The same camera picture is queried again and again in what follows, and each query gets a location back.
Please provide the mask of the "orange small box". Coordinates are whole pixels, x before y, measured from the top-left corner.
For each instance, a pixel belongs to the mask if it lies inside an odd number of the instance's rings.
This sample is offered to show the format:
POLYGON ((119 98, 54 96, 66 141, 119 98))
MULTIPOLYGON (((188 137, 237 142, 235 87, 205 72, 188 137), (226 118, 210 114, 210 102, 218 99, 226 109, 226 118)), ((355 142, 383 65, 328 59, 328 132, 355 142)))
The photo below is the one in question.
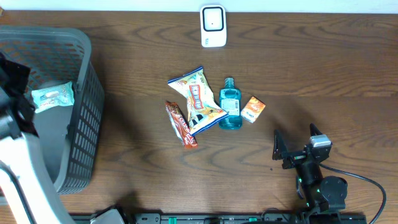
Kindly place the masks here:
POLYGON ((241 110, 241 117, 250 123, 254 123, 265 107, 265 103, 257 99, 255 96, 252 96, 246 103, 245 107, 241 110))

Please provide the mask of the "blue mouthwash bottle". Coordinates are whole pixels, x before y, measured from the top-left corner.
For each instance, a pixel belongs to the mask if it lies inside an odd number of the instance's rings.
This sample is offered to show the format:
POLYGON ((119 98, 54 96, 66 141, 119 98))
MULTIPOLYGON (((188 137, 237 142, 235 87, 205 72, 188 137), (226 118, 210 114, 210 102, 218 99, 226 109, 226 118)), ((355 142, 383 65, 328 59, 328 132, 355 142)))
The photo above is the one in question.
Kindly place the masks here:
POLYGON ((235 87, 234 78, 228 77, 224 80, 224 88, 220 90, 220 107, 228 116, 219 122, 221 129, 240 129, 243 125, 240 115, 241 91, 235 87))

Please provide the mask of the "yellow wet wipes bag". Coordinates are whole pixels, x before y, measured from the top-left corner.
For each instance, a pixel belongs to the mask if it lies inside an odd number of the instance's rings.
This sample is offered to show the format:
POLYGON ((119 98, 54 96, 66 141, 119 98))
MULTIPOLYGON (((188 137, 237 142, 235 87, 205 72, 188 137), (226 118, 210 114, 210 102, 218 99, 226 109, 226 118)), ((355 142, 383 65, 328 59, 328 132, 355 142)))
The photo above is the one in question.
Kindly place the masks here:
POLYGON ((216 104, 202 66, 169 80, 167 84, 187 99, 187 121, 192 136, 228 117, 228 113, 216 104))

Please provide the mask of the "red brown snack bar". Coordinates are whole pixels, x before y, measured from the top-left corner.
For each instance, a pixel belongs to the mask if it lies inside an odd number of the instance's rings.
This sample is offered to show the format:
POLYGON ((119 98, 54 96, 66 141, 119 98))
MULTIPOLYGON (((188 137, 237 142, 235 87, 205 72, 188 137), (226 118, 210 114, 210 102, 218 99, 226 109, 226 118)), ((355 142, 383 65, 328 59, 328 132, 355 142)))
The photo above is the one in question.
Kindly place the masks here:
POLYGON ((190 129, 183 114, 175 102, 166 102, 165 110, 169 116, 172 127, 185 149, 198 147, 196 139, 190 134, 190 129))

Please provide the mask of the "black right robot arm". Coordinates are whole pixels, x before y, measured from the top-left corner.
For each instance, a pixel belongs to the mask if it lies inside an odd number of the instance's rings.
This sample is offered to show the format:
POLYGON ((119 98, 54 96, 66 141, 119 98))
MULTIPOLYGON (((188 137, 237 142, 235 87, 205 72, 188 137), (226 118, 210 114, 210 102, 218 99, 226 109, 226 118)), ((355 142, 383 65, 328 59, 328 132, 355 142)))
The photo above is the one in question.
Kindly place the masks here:
POLYGON ((301 151, 289 152, 279 130, 274 131, 272 159, 282 161, 283 169, 295 169, 299 191, 316 213, 338 212, 346 208, 348 184, 337 176, 324 177, 320 165, 329 158, 332 141, 310 124, 310 139, 301 151))

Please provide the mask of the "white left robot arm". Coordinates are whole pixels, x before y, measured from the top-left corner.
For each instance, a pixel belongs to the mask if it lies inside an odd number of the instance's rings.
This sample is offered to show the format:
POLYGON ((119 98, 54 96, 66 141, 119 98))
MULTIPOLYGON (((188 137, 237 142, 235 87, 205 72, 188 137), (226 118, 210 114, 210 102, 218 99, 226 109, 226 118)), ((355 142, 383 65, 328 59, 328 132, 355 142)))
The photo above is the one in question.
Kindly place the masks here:
POLYGON ((1 190, 18 223, 73 223, 45 167, 34 106, 24 95, 29 74, 1 57, 1 190))

